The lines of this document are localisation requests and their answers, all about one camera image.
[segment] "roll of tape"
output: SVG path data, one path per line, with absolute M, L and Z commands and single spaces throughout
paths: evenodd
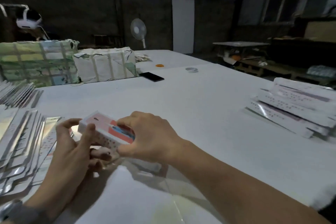
M 186 70 L 188 71 L 188 73 L 197 73 L 198 72 L 198 69 L 193 68 L 193 67 L 187 67 Z

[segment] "white door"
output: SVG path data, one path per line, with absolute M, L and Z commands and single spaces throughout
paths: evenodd
M 172 0 L 173 51 L 194 52 L 195 1 Z

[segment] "hand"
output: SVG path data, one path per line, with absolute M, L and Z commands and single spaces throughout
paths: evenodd
M 99 159 L 110 160 L 109 152 L 90 149 L 95 135 L 95 125 L 89 124 L 81 140 L 75 142 L 69 134 L 72 126 L 81 119 L 69 119 L 56 127 L 57 145 L 44 181 L 25 205 L 45 210 L 50 219 L 55 218 L 71 201 L 88 170 L 102 168 Z
M 117 121 L 119 126 L 128 126 L 135 133 L 132 144 L 122 144 L 118 153 L 123 157 L 138 158 L 149 162 L 169 164 L 184 140 L 177 135 L 167 120 L 151 113 L 132 112 Z

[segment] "smartphone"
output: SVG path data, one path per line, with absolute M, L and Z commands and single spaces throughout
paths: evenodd
M 151 80 L 153 82 L 159 82 L 159 81 L 162 81 L 162 80 L 165 79 L 165 78 L 162 78 L 162 77 L 160 77 L 156 74 L 152 74 L 152 73 L 149 73 L 149 72 L 141 73 L 141 74 L 139 74 L 139 76 L 145 77 L 148 80 Z

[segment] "green wrapped bundle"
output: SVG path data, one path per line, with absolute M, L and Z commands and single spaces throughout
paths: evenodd
M 0 43 L 1 75 L 4 80 L 27 80 L 36 87 L 76 83 L 73 55 L 79 42 L 74 40 Z

